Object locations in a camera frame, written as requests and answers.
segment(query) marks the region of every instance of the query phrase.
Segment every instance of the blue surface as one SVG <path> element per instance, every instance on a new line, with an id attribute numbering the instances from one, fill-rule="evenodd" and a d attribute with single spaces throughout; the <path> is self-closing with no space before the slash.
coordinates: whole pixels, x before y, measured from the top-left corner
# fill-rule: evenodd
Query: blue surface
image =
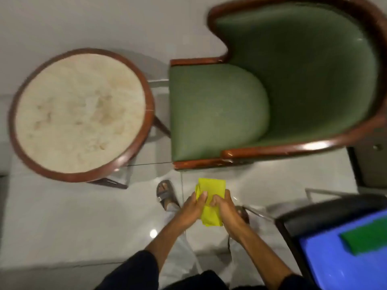
<path id="1" fill-rule="evenodd" d="M 387 246 L 357 256 L 344 247 L 339 234 L 387 216 L 370 214 L 312 237 L 300 239 L 315 281 L 323 290 L 386 290 Z"/>

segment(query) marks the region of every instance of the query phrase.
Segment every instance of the round table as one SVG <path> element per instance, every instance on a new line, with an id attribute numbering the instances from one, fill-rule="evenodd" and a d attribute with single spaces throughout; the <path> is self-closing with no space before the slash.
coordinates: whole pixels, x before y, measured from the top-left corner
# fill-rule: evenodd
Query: round table
<path id="1" fill-rule="evenodd" d="M 76 49 L 40 65 L 20 86 L 8 117 L 12 146 L 33 171 L 66 182 L 126 188 L 106 178 L 127 164 L 154 115 L 142 72 L 125 57 Z"/>

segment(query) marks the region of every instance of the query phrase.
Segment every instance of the black shirt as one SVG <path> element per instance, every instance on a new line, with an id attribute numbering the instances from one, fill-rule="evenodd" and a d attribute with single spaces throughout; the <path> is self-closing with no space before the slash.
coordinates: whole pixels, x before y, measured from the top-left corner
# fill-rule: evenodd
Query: black shirt
<path id="1" fill-rule="evenodd" d="M 157 290 L 159 287 L 159 269 L 153 254 L 146 250 L 139 251 L 107 275 L 96 290 Z M 178 281 L 165 290 L 227 290 L 225 283 L 214 271 L 205 271 Z M 265 286 L 242 286 L 235 290 L 264 290 Z M 318 290 L 303 277 L 290 275 L 283 281 L 279 290 Z"/>

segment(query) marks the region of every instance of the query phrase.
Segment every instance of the forearm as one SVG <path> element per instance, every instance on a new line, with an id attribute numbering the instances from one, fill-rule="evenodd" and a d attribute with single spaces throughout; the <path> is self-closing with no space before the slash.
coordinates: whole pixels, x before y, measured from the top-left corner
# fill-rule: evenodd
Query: forearm
<path id="1" fill-rule="evenodd" d="M 269 290 L 277 290 L 284 278 L 293 273 L 248 225 L 241 228 L 239 241 Z"/>
<path id="2" fill-rule="evenodd" d="M 162 266 L 164 265 L 173 244 L 183 232 L 184 228 L 179 220 L 173 218 L 145 248 L 145 250 L 152 253 L 156 258 L 159 272 L 161 272 Z"/>

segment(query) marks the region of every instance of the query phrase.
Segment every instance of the dark sleeve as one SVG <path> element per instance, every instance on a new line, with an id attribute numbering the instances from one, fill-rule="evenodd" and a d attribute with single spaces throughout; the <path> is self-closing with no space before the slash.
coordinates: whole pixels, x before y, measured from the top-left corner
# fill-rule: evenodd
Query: dark sleeve
<path id="1" fill-rule="evenodd" d="M 309 282 L 307 279 L 292 274 L 282 281 L 278 290 L 320 290 L 320 288 Z"/>
<path id="2" fill-rule="evenodd" d="M 139 251 L 107 275 L 95 290 L 157 290 L 159 269 L 156 258 L 146 250 Z"/>

